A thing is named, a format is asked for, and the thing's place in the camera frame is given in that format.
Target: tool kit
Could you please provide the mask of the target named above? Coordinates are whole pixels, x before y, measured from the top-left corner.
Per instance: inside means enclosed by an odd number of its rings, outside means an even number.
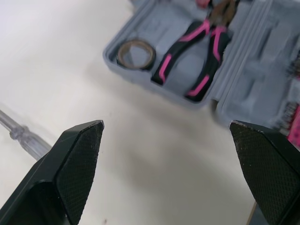
[[[225,126],[251,122],[297,142],[300,2],[133,3],[135,14],[103,52],[113,72],[185,107],[216,100]]]

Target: pliers jaw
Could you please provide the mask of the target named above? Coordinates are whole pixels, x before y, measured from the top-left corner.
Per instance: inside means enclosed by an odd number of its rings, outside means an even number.
[[[238,4],[239,0],[223,0],[217,4],[208,17],[211,26],[228,27],[236,14]]]

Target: pink grip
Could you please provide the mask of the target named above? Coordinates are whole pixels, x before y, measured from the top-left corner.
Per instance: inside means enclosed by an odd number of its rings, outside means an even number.
[[[198,27],[196,30],[191,32],[190,34],[187,34],[185,36],[182,36],[179,41],[187,42],[193,40],[195,37],[197,37],[199,34],[201,34],[202,31],[205,31],[205,34],[207,35],[210,31],[210,22],[209,20],[204,20],[200,27]]]
[[[200,82],[200,84],[195,88],[195,90],[191,90],[188,92],[188,96],[196,96],[197,94],[199,94],[199,92],[202,90],[202,88],[206,85],[207,81],[210,79],[210,76],[205,75],[205,77],[203,78],[203,80]]]
[[[171,61],[172,55],[168,54],[167,57],[165,58],[165,61],[163,65],[161,66],[159,70],[159,77],[162,79],[163,83],[165,82],[165,69],[167,68],[169,62]]]
[[[297,107],[291,131],[287,137],[290,143],[300,147],[300,106]]]
[[[211,36],[216,35],[215,41],[214,41],[214,46],[213,46],[213,53],[219,62],[221,62],[221,56],[218,51],[220,36],[221,36],[221,33],[226,32],[226,31],[227,31],[226,27],[216,27],[216,29],[211,33]]]

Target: pliers handle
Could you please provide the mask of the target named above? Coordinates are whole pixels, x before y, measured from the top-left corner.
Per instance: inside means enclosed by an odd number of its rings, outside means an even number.
[[[211,85],[216,71],[221,66],[224,50],[231,40],[227,32],[227,26],[233,19],[235,11],[236,1],[224,0],[213,9],[210,16],[203,22],[192,22],[185,34],[164,55],[151,80],[159,85],[163,85],[180,55],[208,35],[212,29],[206,63],[196,83],[185,96],[192,101],[201,101]]]

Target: tool case compartment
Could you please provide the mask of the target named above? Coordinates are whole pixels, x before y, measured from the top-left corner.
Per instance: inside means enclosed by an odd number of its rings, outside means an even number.
[[[135,4],[135,14],[103,52],[108,67],[128,81],[189,108],[200,108],[214,99],[218,101],[216,114],[226,126],[231,120],[242,120],[273,127],[286,102],[298,98],[295,90],[299,85],[288,77],[287,69],[300,48],[300,3],[241,0],[229,26],[232,41],[224,52],[222,66],[203,100],[197,103],[184,98],[184,94],[200,74],[209,37],[180,56],[163,86],[150,79],[171,45],[192,21],[203,21],[209,11],[199,9],[195,0],[135,0]],[[119,47],[132,39],[144,40],[155,49],[151,70],[118,65]]]

